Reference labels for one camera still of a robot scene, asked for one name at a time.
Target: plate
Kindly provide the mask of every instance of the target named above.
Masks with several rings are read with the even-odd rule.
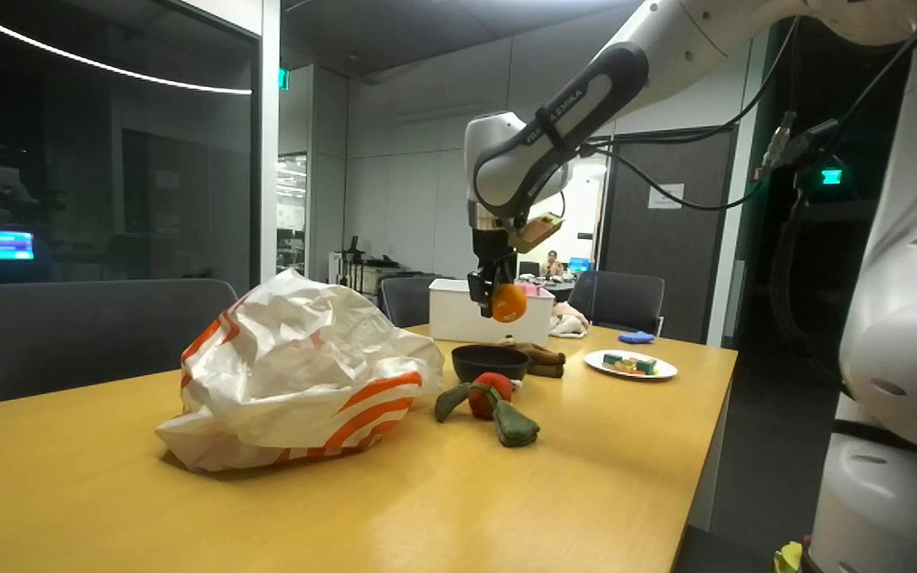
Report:
[[[623,369],[614,369],[604,363],[604,358],[618,358],[618,359],[653,359],[653,373],[623,373]],[[660,380],[674,380],[677,369],[660,358],[649,358],[649,355],[631,355],[631,350],[597,350],[597,355],[586,355],[586,365],[590,369],[599,369],[599,373],[610,373],[610,376],[618,376],[618,380],[646,380],[646,381],[660,381]]]

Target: white plastic bag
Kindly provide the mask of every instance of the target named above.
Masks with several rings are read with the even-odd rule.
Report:
[[[156,433],[187,469],[260,469],[378,443],[443,381],[430,338],[294,272],[255,287],[182,358],[186,413]]]
[[[590,317],[570,307],[570,302],[559,302],[552,311],[552,338],[586,338],[590,334]]]

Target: green object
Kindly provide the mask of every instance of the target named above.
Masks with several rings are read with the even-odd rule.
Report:
[[[820,189],[840,189],[840,185],[843,185],[843,169],[838,167],[820,169]]]
[[[479,385],[457,385],[434,401],[434,419],[443,425]]]
[[[533,416],[505,403],[493,389],[489,389],[489,398],[493,401],[493,428],[499,447],[522,450],[539,441],[542,428]]]
[[[806,545],[790,540],[774,554],[774,573],[803,573]]]
[[[290,94],[290,90],[294,90],[294,72],[285,71],[285,67],[276,71],[276,90],[279,90],[279,94]]]

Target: orange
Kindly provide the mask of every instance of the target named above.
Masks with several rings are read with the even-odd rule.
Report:
[[[493,321],[519,321],[527,315],[527,294],[515,283],[493,287]]]

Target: office chair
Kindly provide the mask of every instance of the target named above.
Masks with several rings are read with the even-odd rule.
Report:
[[[542,278],[542,263],[539,261],[519,261],[519,278],[522,273]]]
[[[234,302],[207,278],[0,283],[0,401],[176,369]]]
[[[586,272],[566,295],[591,326],[664,331],[665,279],[649,273]]]
[[[378,279],[378,308],[397,327],[430,321],[430,283],[438,273],[390,273]]]

